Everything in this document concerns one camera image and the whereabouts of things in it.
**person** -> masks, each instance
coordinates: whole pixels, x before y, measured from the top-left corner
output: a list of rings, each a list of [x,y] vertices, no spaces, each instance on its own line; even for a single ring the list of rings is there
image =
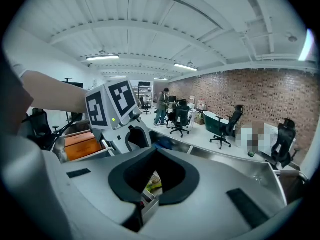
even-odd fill
[[[164,90],[162,92],[160,92],[158,101],[157,101],[157,112],[156,112],[156,117],[154,120],[154,125],[155,126],[159,126],[159,121],[161,119],[161,124],[162,126],[166,125],[165,124],[165,117],[166,117],[166,110],[167,110],[167,106],[169,105],[169,97],[168,97],[168,93],[169,93],[169,88],[164,88]]]

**white ceiling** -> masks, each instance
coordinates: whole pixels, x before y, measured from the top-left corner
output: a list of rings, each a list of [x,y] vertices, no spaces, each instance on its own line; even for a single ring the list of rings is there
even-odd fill
[[[286,0],[28,0],[21,17],[24,30],[106,77],[175,80],[246,64],[317,68],[316,51],[297,61],[306,26]],[[86,60],[101,50],[120,59]]]

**desk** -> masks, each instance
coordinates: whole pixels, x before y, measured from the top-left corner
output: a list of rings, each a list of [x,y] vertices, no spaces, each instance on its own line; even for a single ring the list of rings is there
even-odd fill
[[[219,118],[217,118],[215,113],[212,113],[210,111],[204,111],[204,124],[207,131],[221,136],[220,128],[219,128]],[[227,126],[229,124],[229,120],[222,119],[221,120],[222,125]]]

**computer monitor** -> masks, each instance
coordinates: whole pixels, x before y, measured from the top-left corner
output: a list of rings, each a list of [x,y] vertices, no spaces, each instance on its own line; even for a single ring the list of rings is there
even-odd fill
[[[79,88],[83,88],[84,84],[82,82],[66,82],[66,81],[62,81],[63,83],[69,84],[69,85],[73,85]]]
[[[169,102],[176,102],[177,96],[170,96],[169,97]]]
[[[139,82],[139,87],[151,87],[151,82]]]
[[[176,101],[176,103],[177,103],[178,106],[186,106],[186,105],[187,105],[187,100],[180,98],[180,99],[178,99],[178,100]]]

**black office chair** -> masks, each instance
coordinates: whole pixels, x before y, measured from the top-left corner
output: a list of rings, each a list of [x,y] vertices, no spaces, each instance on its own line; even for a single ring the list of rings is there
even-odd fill
[[[145,104],[143,97],[140,97],[140,102],[141,102],[141,109],[143,109],[142,113],[145,112],[146,115],[147,115],[148,113],[151,114],[151,112],[148,111],[149,109],[151,109],[151,106]]]
[[[176,108],[175,118],[173,121],[175,127],[171,128],[175,130],[171,131],[170,134],[179,131],[181,133],[181,138],[183,138],[184,134],[182,132],[190,133],[190,131],[184,129],[184,126],[190,124],[190,119],[188,119],[189,109],[190,108],[188,106],[178,106]]]
[[[281,163],[282,168],[289,165],[293,160],[297,152],[300,151],[299,148],[294,149],[294,154],[291,156],[289,153],[290,147],[294,142],[296,137],[296,124],[294,121],[286,118],[284,123],[279,123],[278,125],[278,139],[276,144],[271,149],[271,157],[275,161],[275,167],[277,163]]]
[[[179,98],[179,99],[177,99],[176,100],[176,104],[178,105],[178,106],[186,106],[187,105],[187,100],[186,99],[182,99],[182,98]]]
[[[59,128],[59,126],[53,126],[55,131],[52,133],[49,127],[47,113],[39,108],[32,110],[32,115],[30,115],[29,120],[35,131],[36,143],[41,149],[47,150],[56,139],[57,128]]]
[[[213,138],[210,139],[210,143],[212,143],[212,141],[220,141],[220,150],[222,149],[222,142],[229,144],[229,148],[231,148],[231,144],[227,141],[226,136],[231,136],[233,134],[235,125],[237,124],[243,113],[244,107],[242,105],[235,106],[233,115],[227,116],[229,118],[229,123],[227,125],[223,125],[221,123],[221,119],[223,118],[216,115],[216,117],[219,118],[219,130],[221,136],[214,135]]]

